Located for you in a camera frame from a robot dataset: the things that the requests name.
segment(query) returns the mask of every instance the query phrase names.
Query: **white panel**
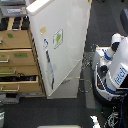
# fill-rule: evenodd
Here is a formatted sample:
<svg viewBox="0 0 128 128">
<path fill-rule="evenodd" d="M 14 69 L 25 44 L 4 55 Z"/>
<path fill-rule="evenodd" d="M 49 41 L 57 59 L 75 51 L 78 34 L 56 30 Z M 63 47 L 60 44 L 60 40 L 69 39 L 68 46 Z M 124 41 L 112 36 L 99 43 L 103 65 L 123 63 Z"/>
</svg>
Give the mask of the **white panel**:
<svg viewBox="0 0 128 128">
<path fill-rule="evenodd" d="M 91 2 L 88 0 L 45 0 L 45 2 L 40 0 L 27 8 L 42 79 L 48 96 L 61 85 L 62 81 L 82 59 L 90 8 Z M 41 28 L 46 28 L 46 32 L 41 34 Z M 61 29 L 63 30 L 63 42 L 54 49 L 54 36 Z M 44 47 L 44 39 L 48 42 L 46 48 Z M 46 50 L 48 50 L 54 73 L 53 89 Z"/>
</svg>

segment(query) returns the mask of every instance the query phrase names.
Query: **black base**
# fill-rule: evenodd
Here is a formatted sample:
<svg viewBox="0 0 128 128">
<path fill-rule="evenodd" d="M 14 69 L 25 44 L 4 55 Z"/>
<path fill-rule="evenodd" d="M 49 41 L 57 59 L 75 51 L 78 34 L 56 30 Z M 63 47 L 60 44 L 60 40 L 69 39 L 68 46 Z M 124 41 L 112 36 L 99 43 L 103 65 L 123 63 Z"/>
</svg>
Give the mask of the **black base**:
<svg viewBox="0 0 128 128">
<path fill-rule="evenodd" d="M 119 100 L 108 101 L 99 94 L 95 86 L 94 71 L 92 75 L 92 87 L 93 87 L 93 94 L 101 105 L 106 106 L 106 107 L 113 107 L 113 106 L 117 106 L 118 104 L 120 104 Z"/>
</svg>

